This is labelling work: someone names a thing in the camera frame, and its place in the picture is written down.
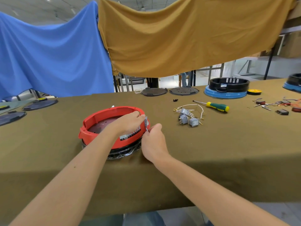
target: black pants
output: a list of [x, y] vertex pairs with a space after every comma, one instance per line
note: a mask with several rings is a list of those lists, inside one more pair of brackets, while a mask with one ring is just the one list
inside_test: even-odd
[[148, 81], [149, 88], [159, 88], [159, 79], [158, 78], [146, 78]]

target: printed label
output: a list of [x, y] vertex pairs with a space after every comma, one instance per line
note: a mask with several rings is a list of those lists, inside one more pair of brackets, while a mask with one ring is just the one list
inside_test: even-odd
[[141, 130], [141, 128], [139, 126], [139, 128], [137, 128], [136, 131], [134, 131], [130, 134], [127, 134], [127, 135], [120, 136], [119, 138], [120, 138], [120, 140], [126, 140], [126, 139], [132, 137], [133, 135], [137, 134], [138, 132], [140, 132], [140, 130]]

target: forearm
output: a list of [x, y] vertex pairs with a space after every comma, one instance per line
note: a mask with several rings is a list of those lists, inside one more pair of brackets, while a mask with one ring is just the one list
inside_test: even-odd
[[215, 226], [287, 226], [253, 203], [172, 157], [155, 163], [155, 166], [204, 212]]
[[118, 133], [107, 126], [12, 221], [10, 226], [77, 226]]

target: screwdriver handle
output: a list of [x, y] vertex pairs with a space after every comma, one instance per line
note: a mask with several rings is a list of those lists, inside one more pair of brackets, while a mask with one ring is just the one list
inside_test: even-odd
[[222, 112], [228, 112], [229, 111], [229, 106], [226, 106], [224, 104], [217, 104], [217, 103], [207, 102], [206, 106], [215, 108], [215, 109], [217, 109], [219, 111], [222, 111]]

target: person's right hand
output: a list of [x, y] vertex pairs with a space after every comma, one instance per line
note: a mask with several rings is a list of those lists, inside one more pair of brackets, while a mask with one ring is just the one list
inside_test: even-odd
[[161, 129], [162, 125], [156, 124], [149, 129], [149, 132], [144, 133], [141, 141], [143, 155], [154, 164], [166, 157], [170, 157]]

